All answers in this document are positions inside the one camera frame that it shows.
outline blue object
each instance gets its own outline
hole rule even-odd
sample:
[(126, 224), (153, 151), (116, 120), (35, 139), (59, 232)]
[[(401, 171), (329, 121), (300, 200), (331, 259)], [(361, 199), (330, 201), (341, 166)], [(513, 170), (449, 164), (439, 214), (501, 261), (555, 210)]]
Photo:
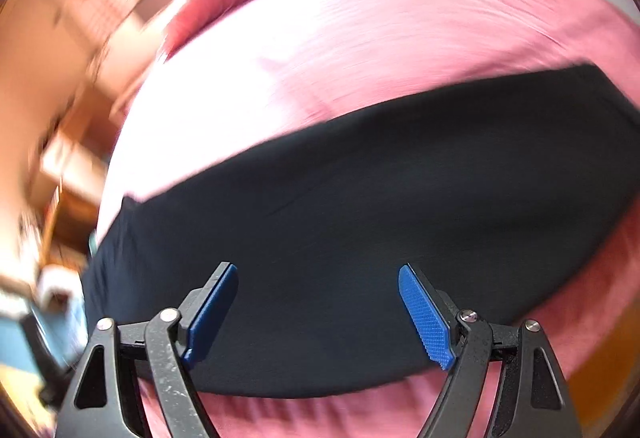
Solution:
[(398, 288), (429, 358), (447, 371), (456, 360), (449, 339), (449, 328), (407, 264), (398, 274)]
[(220, 326), (222, 326), (222, 321), (224, 321), (226, 313), (236, 297), (238, 269), (235, 265), (229, 264), (221, 277), (216, 277), (216, 273), (214, 273), (207, 283), (209, 284), (210, 281), (215, 282), (216, 285), (207, 295), (193, 323), (187, 329), (187, 345), (182, 354), (182, 363), (189, 370), (206, 358), (209, 353)]

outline black fabric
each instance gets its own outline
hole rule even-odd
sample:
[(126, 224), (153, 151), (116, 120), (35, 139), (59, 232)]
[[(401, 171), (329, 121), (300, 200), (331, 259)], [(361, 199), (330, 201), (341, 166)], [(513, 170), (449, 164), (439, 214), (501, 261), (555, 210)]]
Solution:
[(178, 306), (231, 261), (238, 297), (193, 371), (199, 390), (289, 398), (398, 380), (429, 365), (399, 267), (513, 322), (588, 262), (637, 193), (638, 126), (584, 65), (447, 86), (266, 142), (129, 203), (82, 278), (89, 328)]

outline bed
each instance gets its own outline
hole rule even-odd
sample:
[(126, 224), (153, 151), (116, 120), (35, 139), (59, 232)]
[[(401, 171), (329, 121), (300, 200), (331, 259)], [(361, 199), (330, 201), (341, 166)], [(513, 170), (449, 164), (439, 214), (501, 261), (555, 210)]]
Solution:
[[(640, 105), (640, 29), (605, 0), (179, 0), (130, 105), (105, 185), (102, 238), (145, 200), (265, 140), (452, 82), (592, 62)], [(529, 315), (571, 377), (640, 290), (640, 201), (584, 269)], [(470, 436), (482, 436), (492, 368)], [(444, 381), (278, 400), (204, 393), (224, 437), (415, 436)], [(168, 436), (142, 383), (154, 436)]]

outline silver screw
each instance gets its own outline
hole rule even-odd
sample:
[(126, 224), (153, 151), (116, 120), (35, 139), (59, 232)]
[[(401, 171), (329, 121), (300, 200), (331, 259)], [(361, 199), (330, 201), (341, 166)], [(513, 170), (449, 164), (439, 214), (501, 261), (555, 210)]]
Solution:
[(108, 330), (109, 328), (111, 328), (113, 326), (113, 319), (110, 319), (108, 317), (105, 317), (104, 319), (100, 319), (97, 323), (97, 325), (95, 325), (96, 328), (98, 328), (99, 330), (105, 331)]
[(524, 327), (530, 332), (539, 332), (540, 331), (540, 323), (533, 319), (527, 319), (524, 321)]
[(460, 318), (465, 323), (474, 323), (478, 320), (478, 314), (473, 310), (462, 310), (460, 312)]
[(166, 323), (175, 321), (177, 317), (178, 317), (178, 310), (176, 310), (175, 308), (165, 308), (160, 312), (160, 318)]

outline black cloth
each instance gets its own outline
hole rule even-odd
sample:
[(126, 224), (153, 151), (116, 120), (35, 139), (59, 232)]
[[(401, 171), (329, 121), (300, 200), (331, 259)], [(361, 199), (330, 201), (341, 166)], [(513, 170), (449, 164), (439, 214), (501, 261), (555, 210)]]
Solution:
[(638, 127), (583, 65), (447, 86), (265, 142), (127, 203), (82, 278), (89, 328), (177, 307), (231, 261), (238, 296), (193, 370), (199, 390), (293, 398), (399, 380), (430, 364), (399, 267), (514, 322), (588, 262), (638, 192)]

